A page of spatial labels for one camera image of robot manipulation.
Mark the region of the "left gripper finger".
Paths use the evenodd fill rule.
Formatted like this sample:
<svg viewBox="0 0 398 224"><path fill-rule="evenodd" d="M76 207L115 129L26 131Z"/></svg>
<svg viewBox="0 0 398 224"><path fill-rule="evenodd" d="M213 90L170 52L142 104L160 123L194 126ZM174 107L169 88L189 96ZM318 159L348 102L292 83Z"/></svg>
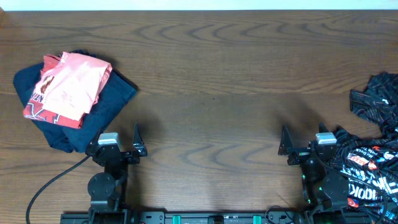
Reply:
<svg viewBox="0 0 398 224"><path fill-rule="evenodd" d="M100 137L101 134L102 134L102 131L101 131L101 129L99 129L99 130L96 132L96 134L94 135L94 137L92 138L92 140L90 141L89 146L97 145L98 139L99 139L99 137Z"/></svg>
<svg viewBox="0 0 398 224"><path fill-rule="evenodd" d="M141 138L139 125L137 123L134 124L134 136L132 145L136 148L137 151L145 151L145 144Z"/></svg>

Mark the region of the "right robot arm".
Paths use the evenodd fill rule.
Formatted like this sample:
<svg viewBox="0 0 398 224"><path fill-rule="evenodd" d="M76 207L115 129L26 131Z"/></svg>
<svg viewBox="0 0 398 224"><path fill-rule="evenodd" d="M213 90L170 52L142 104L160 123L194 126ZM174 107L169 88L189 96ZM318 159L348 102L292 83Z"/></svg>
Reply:
<svg viewBox="0 0 398 224"><path fill-rule="evenodd" d="M294 215L295 223L315 223L315 215L317 223L337 221L335 213L348 204L348 179L326 165L339 144L323 123L318 127L315 140L305 147L295 147L287 126L282 127L278 155L287 156L288 165L301 168L303 196L308 203L301 215Z"/></svg>

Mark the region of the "black printed cycling jersey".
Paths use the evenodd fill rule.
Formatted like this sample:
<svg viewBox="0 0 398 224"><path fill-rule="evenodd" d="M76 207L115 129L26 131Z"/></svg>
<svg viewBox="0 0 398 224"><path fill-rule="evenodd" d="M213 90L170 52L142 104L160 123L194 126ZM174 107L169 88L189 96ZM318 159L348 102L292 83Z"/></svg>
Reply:
<svg viewBox="0 0 398 224"><path fill-rule="evenodd" d="M340 148L329 165L350 177L349 209L373 222L397 223L397 75L371 77L364 91L351 90L349 100L350 110L378 125L382 136L365 139L338 128Z"/></svg>

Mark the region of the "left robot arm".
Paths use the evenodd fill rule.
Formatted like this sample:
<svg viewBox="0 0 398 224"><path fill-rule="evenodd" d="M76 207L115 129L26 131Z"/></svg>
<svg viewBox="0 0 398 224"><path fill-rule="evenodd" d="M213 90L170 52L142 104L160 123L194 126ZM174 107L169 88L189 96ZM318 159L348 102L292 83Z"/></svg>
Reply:
<svg viewBox="0 0 398 224"><path fill-rule="evenodd" d="M86 148L86 155L104 168L88 182L91 202L87 223L139 223L139 215L126 204L128 166L147 156L138 124L134 125L131 150L121 150L118 133L97 132Z"/></svg>

